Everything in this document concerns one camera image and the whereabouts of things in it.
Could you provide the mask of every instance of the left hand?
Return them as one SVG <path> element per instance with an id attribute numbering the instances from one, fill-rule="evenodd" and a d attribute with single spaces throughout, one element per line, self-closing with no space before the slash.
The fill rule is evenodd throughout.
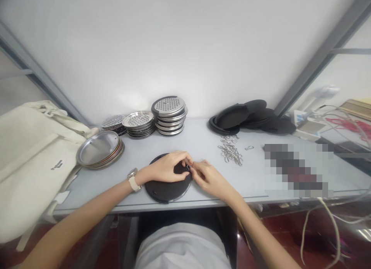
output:
<path id="1" fill-rule="evenodd" d="M 169 153 L 157 160 L 153 164 L 150 164 L 140 171 L 138 171 L 135 176 L 138 185 L 143 185 L 147 181 L 156 180 L 163 182 L 176 182 L 184 180 L 189 172 L 184 172 L 182 174 L 175 174 L 174 167 L 182 161 L 183 167 L 187 165 L 192 165 L 193 160 L 187 151 L 175 151 Z"/>

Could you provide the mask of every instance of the pixelated blurred area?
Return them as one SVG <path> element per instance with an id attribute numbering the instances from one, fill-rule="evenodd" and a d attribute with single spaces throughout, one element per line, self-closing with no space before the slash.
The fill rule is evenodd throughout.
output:
<path id="1" fill-rule="evenodd" d="M 264 152 L 271 168 L 277 175 L 282 175 L 282 183 L 287 183 L 287 189 L 291 191 L 288 196 L 333 196 L 328 181 L 323 181 L 324 174 L 326 179 L 331 176 L 329 162 L 334 156 L 331 145 L 265 144 Z"/>

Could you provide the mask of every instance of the stack of metal lids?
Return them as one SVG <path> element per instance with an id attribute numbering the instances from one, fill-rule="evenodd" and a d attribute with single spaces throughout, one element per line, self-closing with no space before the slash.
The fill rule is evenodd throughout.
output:
<path id="1" fill-rule="evenodd" d="M 104 131 L 116 132 L 119 136 L 126 133 L 126 128 L 123 126 L 122 121 L 124 120 L 124 115 L 115 115 L 107 118 L 100 126 Z"/>
<path id="2" fill-rule="evenodd" d="M 177 135 L 184 129 L 188 109 L 183 99 L 167 96 L 156 100 L 152 105 L 157 131 L 165 136 Z"/>
<path id="3" fill-rule="evenodd" d="M 103 131 L 91 136 L 78 149 L 77 162 L 88 169 L 103 169 L 120 158 L 124 143 L 113 131 Z"/>
<path id="4" fill-rule="evenodd" d="M 147 138 L 156 130 L 153 113 L 147 111 L 131 113 L 124 118 L 123 126 L 134 139 Z"/>

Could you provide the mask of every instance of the gray metal pole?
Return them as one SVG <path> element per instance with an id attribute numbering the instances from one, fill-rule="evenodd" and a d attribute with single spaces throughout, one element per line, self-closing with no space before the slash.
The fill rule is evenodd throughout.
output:
<path id="1" fill-rule="evenodd" d="M 334 58 L 331 50 L 342 48 L 371 14 L 371 0 L 355 0 L 283 96 L 274 113 L 283 116 Z"/>
<path id="2" fill-rule="evenodd" d="M 20 42 L 0 22 L 0 48 L 8 55 L 21 69 L 30 69 L 33 74 L 28 78 L 34 82 L 50 99 L 68 112 L 69 116 L 90 126 L 88 121 L 81 115 L 69 99 L 62 93 L 53 80 L 45 73 L 39 64 L 31 57 Z"/>

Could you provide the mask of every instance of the right hand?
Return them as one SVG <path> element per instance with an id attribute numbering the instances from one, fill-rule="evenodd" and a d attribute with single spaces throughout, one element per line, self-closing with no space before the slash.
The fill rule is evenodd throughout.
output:
<path id="1" fill-rule="evenodd" d="M 191 167 L 193 179 L 205 192 L 228 201 L 236 192 L 227 180 L 207 160 L 193 162 Z"/>

